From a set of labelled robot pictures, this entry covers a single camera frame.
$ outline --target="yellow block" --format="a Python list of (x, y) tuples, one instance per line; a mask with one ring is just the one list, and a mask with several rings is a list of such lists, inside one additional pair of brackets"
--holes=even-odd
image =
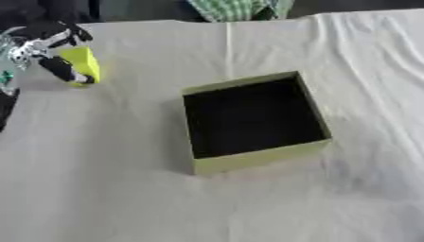
[[(97, 60), (90, 47), (79, 46), (69, 49), (61, 49), (60, 56), (71, 62), (74, 69), (79, 73), (93, 77), (95, 79), (95, 83), (100, 82), (100, 67), (98, 66)], [(81, 83), (70, 83), (76, 87), (84, 86), (84, 84)]]

